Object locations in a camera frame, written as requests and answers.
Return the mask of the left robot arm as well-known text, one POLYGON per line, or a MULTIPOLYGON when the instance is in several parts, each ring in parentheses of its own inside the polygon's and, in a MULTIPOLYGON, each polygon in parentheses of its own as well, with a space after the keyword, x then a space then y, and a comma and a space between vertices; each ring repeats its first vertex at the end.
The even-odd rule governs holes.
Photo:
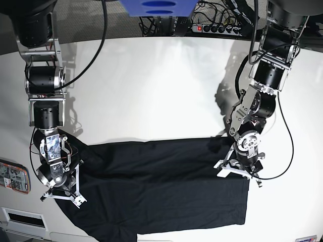
POLYGON ((240 90, 239 101, 231 109, 227 123, 234 143, 221 161, 222 170, 260 180, 262 170, 259 153, 260 134, 276 108, 276 95, 297 55, 300 37, 310 16, 319 15, 322 1, 268 1, 267 24, 258 51, 255 37, 247 61, 252 65, 252 83, 240 90))

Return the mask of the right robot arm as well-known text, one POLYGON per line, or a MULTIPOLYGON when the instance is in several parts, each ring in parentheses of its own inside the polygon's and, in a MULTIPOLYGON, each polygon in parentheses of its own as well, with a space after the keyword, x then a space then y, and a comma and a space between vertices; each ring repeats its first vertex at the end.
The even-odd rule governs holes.
POLYGON ((25 91, 28 95, 28 121, 39 151, 38 179, 51 192, 72 195, 75 184, 71 149, 67 136, 59 133, 65 124, 65 75, 53 12, 56 1, 1 1, 1 14, 13 25, 17 47, 25 61, 25 91))

